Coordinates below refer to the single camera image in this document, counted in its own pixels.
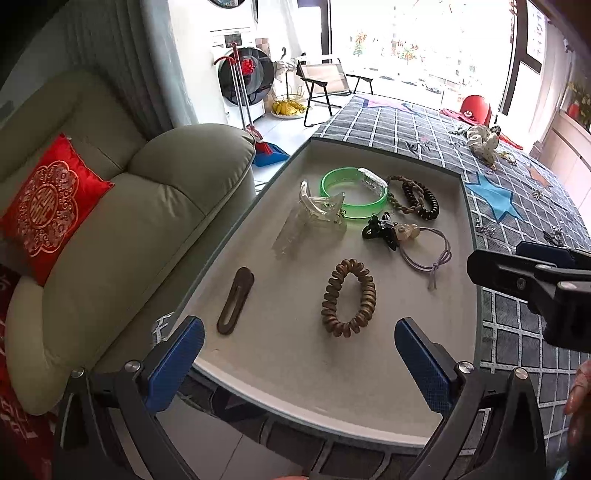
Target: potted plant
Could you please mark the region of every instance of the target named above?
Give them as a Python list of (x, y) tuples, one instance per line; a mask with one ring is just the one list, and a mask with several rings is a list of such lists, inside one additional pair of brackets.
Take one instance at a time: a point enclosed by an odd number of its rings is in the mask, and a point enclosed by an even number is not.
[(569, 89), (573, 92), (573, 101), (569, 107), (568, 115), (588, 131), (591, 125), (591, 95), (580, 83), (570, 82)]

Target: lavender elastic hair tie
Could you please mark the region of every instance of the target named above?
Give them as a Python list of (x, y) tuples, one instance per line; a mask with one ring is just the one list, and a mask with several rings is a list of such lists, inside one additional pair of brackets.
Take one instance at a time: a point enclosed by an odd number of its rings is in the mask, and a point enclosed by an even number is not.
[(437, 282), (435, 281), (435, 273), (437, 272), (437, 270), (439, 269), (439, 267), (441, 267), (442, 265), (446, 264), (447, 262), (449, 262), (452, 259), (452, 248), (449, 244), (449, 240), (446, 238), (445, 235), (443, 235), (443, 232), (440, 230), (437, 230), (435, 228), (429, 228), (429, 227), (420, 227), (419, 228), (420, 231), (422, 232), (432, 232), (436, 235), (439, 235), (441, 238), (443, 238), (443, 240), (445, 241), (445, 249), (443, 250), (443, 252), (441, 253), (441, 255), (439, 255), (439, 258), (433, 262), (433, 265), (431, 267), (426, 267), (425, 265), (421, 265), (420, 263), (415, 262), (412, 258), (410, 258), (408, 256), (408, 254), (404, 251), (404, 247), (402, 246), (402, 242), (400, 242), (400, 254), (402, 255), (402, 258), (404, 259), (404, 261), (412, 268), (414, 268), (415, 270), (419, 271), (419, 272), (425, 272), (425, 273), (429, 273), (429, 285), (427, 286), (427, 288), (429, 290), (436, 290), (437, 289)]

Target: beige leather sofa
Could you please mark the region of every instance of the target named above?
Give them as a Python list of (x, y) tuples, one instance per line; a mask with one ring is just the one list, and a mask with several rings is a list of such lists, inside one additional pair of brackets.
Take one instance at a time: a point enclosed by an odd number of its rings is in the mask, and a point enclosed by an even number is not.
[(11, 299), (8, 370), (31, 414), (56, 405), (73, 368), (143, 359), (152, 324), (176, 308), (255, 196), (249, 135), (191, 125), (147, 142), (108, 86), (78, 70), (49, 81), (0, 129), (2, 215), (60, 132), (115, 186), (45, 286), (25, 275)]

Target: transparent hair claw clip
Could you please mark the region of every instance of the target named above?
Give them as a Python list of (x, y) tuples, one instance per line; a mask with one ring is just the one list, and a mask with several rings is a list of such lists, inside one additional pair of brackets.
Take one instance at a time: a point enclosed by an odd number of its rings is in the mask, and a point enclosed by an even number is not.
[(297, 244), (306, 232), (311, 229), (321, 235), (329, 233), (343, 234), (347, 224), (342, 210), (345, 194), (339, 193), (332, 197), (313, 197), (306, 180), (300, 184), (300, 197), (291, 209), (281, 232), (273, 244), (278, 255), (285, 254)]

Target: sofa armrest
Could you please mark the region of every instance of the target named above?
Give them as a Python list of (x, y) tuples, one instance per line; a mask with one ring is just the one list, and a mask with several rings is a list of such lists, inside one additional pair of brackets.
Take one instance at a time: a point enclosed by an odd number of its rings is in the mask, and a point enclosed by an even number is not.
[(227, 125), (179, 127), (148, 142), (128, 171), (174, 187), (208, 215), (240, 184), (254, 159), (254, 143)]

